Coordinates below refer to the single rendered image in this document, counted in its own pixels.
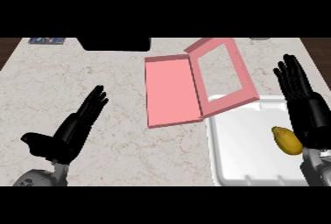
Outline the pink cardboard box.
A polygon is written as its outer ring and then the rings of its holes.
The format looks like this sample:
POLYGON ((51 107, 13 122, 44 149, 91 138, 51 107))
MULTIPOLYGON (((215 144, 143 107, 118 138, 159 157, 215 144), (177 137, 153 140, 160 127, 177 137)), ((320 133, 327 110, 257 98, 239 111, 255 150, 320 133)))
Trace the pink cardboard box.
POLYGON ((233 38, 200 38, 184 54, 144 58, 147 127, 200 122, 259 99, 233 38), (224 45, 242 88, 208 101, 197 58, 224 45))

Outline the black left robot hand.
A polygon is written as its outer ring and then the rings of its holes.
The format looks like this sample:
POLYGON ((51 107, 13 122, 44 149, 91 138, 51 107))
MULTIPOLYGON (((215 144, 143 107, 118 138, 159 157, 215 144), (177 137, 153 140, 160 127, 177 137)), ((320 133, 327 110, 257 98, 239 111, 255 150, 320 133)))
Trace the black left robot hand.
POLYGON ((53 136, 26 132, 20 140, 27 145, 29 153, 50 162, 67 165, 76 158, 88 138, 88 132, 100 111, 107 103, 103 86, 95 85, 75 113, 72 113, 53 136))

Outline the yellow lemon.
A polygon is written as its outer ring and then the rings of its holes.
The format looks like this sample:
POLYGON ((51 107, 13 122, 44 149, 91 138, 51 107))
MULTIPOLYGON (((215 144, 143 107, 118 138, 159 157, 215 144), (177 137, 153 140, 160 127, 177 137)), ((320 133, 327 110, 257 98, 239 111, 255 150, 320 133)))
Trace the yellow lemon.
POLYGON ((295 133, 283 127, 271 127, 274 143, 286 155, 302 153, 302 144, 295 137, 295 133))

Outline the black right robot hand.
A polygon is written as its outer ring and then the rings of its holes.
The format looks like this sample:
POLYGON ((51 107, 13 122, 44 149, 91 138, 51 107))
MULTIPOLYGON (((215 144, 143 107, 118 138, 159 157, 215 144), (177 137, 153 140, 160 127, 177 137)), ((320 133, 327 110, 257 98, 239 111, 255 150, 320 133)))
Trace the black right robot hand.
POLYGON ((331 108, 313 91, 305 71, 293 55, 283 55, 273 69, 295 137, 310 149, 331 150, 331 108))

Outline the blue patterned flat object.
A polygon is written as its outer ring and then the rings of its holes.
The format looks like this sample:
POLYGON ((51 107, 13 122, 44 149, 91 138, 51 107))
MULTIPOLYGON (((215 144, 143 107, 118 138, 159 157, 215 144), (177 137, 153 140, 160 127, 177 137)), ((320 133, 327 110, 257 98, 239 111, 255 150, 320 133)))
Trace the blue patterned flat object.
POLYGON ((61 45, 66 38, 30 38, 27 44, 61 45))

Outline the black appliance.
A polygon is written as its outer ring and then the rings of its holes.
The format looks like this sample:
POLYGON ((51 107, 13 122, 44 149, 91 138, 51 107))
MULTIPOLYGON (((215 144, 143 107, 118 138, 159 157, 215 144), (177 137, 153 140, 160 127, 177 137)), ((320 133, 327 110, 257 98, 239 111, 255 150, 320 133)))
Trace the black appliance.
POLYGON ((150 38, 78 38, 87 51, 146 52, 150 49, 150 38))

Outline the white tray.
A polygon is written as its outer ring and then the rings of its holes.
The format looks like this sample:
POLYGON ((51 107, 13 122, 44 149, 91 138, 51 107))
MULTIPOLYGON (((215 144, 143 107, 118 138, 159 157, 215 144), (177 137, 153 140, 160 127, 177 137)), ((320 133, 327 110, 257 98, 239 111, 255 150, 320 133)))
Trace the white tray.
POLYGON ((211 179, 217 186, 304 186, 302 159, 277 148, 271 127, 289 128, 285 98, 259 100, 205 119, 211 179))

